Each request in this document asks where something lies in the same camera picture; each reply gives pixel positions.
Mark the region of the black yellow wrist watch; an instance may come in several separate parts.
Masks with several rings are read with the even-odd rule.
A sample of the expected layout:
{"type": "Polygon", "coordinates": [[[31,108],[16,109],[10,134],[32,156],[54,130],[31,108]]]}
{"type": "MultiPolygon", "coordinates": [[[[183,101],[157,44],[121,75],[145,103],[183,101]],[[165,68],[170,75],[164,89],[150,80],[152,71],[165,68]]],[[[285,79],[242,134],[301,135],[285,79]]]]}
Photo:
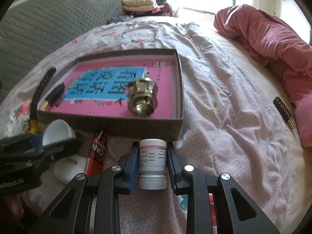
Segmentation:
{"type": "Polygon", "coordinates": [[[30,104],[30,115],[29,115],[29,120],[28,120],[28,125],[29,125],[29,133],[31,134],[36,134],[39,131],[39,126],[38,126],[38,119],[37,119],[37,108],[38,108],[38,103],[40,100],[40,97],[51,80],[52,76],[56,72],[56,68],[52,67],[47,71],[45,76],[42,78],[40,81],[30,104]]]}

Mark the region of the white earbuds case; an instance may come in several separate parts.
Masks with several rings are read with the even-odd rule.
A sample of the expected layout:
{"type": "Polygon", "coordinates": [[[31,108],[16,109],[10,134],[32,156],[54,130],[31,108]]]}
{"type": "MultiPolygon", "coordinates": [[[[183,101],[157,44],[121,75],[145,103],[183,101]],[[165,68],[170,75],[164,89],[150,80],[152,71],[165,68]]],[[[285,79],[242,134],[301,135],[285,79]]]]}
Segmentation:
{"type": "Polygon", "coordinates": [[[57,161],[53,166],[53,176],[60,182],[68,184],[77,174],[84,173],[87,159],[80,155],[71,155],[57,161]]]}

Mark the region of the small white pill bottle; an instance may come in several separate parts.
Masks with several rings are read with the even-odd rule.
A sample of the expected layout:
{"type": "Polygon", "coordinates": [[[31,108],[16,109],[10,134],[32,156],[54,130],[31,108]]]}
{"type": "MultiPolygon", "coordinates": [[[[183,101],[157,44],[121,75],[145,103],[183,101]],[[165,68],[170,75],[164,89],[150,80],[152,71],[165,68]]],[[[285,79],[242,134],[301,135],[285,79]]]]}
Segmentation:
{"type": "Polygon", "coordinates": [[[161,139],[139,142],[139,188],[163,190],[167,187],[167,143],[161,139]]]}

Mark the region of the brass door knob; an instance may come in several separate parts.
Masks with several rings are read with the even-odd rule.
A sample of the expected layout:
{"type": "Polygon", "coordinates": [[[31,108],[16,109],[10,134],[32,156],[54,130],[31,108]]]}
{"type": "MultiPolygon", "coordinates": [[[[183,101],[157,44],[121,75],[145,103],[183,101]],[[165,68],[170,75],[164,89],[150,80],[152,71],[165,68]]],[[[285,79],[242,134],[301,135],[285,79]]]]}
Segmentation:
{"type": "Polygon", "coordinates": [[[128,110],[140,117],[150,116],[158,107],[157,94],[157,84],[151,78],[137,78],[129,82],[125,89],[128,110]]]}

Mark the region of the grey cardboard box lid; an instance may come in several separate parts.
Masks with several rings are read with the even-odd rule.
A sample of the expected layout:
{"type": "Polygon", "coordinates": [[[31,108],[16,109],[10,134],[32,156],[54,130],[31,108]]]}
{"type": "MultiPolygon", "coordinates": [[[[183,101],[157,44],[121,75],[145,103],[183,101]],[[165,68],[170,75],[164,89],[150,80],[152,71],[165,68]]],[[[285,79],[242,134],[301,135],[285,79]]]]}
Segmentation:
{"type": "Polygon", "coordinates": [[[150,116],[140,117],[135,114],[134,117],[99,117],[66,113],[51,113],[49,110],[39,111],[38,118],[47,123],[54,121],[55,119],[63,119],[71,127],[85,131],[93,131],[97,128],[104,128],[104,130],[111,136],[159,138],[165,141],[173,141],[177,139],[183,124],[184,96],[181,63],[179,55],[175,49],[131,49],[90,54],[76,58],[69,62],[64,68],[58,70],[56,75],[47,84],[45,90],[43,91],[42,97],[47,97],[56,86],[61,84],[62,82],[60,79],[63,78],[69,69],[73,68],[78,63],[118,57],[172,59],[172,81],[174,90],[172,94],[172,118],[152,119],[150,116]]]}

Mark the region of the pink strawberry print bedsheet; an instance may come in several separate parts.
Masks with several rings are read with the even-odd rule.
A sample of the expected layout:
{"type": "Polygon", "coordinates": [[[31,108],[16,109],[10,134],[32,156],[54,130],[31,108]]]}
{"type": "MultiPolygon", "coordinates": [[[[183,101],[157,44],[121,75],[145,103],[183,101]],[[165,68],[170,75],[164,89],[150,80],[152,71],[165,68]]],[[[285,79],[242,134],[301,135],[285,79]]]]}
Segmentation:
{"type": "Polygon", "coordinates": [[[281,233],[292,233],[310,205],[311,188],[299,135],[273,105],[277,96],[288,103],[288,96],[242,47],[194,23],[146,19],[103,25],[66,43],[5,98],[1,133],[48,67],[62,69],[87,54],[147,48],[176,49],[180,56],[184,119],[176,150],[209,174],[231,174],[281,233]]]}

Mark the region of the pink blue children's book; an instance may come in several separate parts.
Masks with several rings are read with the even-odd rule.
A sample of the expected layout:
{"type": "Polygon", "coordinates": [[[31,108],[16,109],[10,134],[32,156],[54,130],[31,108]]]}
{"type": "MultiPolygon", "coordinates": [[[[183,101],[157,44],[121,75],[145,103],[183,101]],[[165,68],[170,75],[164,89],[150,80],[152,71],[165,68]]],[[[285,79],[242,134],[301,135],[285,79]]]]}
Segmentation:
{"type": "Polygon", "coordinates": [[[129,82],[143,76],[158,87],[158,106],[152,119],[170,119],[172,114],[172,59],[118,57],[80,62],[65,73],[60,102],[51,113],[99,117],[134,117],[128,110],[125,89],[129,82]]]}

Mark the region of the black lettered flat tag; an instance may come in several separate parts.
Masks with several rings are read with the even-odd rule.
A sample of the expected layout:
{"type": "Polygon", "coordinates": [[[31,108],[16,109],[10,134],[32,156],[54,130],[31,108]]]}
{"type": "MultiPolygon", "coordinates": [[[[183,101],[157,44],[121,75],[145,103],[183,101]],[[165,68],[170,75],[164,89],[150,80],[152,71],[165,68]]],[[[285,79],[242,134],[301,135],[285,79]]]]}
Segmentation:
{"type": "Polygon", "coordinates": [[[280,99],[280,97],[276,96],[273,100],[273,104],[275,108],[278,110],[283,120],[287,124],[287,126],[295,132],[298,132],[298,128],[295,122],[295,119],[289,109],[286,107],[285,103],[280,99]]]}

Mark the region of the grey quilted headboard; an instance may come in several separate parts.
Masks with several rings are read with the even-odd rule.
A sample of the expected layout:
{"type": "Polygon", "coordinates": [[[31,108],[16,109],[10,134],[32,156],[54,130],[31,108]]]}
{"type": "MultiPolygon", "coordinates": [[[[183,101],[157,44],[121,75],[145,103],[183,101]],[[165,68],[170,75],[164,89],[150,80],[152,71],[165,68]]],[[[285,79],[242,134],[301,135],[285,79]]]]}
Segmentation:
{"type": "Polygon", "coordinates": [[[121,0],[28,0],[1,20],[1,100],[46,56],[124,14],[121,0]]]}

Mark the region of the dark blue patterned cloth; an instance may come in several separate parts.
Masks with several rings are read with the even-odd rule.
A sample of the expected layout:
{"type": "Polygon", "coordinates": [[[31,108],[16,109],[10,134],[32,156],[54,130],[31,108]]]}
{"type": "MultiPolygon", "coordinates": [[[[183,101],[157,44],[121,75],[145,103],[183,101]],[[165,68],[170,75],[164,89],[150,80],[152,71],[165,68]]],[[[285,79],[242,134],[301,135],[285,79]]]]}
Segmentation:
{"type": "Polygon", "coordinates": [[[109,19],[106,24],[109,25],[109,24],[116,24],[120,22],[128,22],[132,20],[133,18],[134,18],[133,15],[118,16],[116,18],[109,19]]]}

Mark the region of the pink red duvet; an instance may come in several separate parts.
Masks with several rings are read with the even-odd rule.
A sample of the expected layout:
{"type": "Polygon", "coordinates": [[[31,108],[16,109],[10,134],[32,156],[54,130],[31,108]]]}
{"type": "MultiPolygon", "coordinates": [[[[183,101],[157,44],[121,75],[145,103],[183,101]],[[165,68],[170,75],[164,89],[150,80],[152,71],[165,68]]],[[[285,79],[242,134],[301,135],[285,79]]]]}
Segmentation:
{"type": "Polygon", "coordinates": [[[214,27],[282,81],[295,107],[301,144],[311,147],[311,46],[280,18],[247,4],[218,11],[214,27]]]}

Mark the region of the folded clothes pile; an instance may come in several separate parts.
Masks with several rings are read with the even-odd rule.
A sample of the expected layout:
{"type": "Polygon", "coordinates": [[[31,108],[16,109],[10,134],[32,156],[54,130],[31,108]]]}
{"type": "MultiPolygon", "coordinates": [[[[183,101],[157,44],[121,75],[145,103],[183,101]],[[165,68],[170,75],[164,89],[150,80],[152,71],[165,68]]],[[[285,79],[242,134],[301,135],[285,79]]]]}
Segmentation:
{"type": "Polygon", "coordinates": [[[134,18],[143,16],[172,16],[166,0],[121,0],[124,12],[134,18]]]}

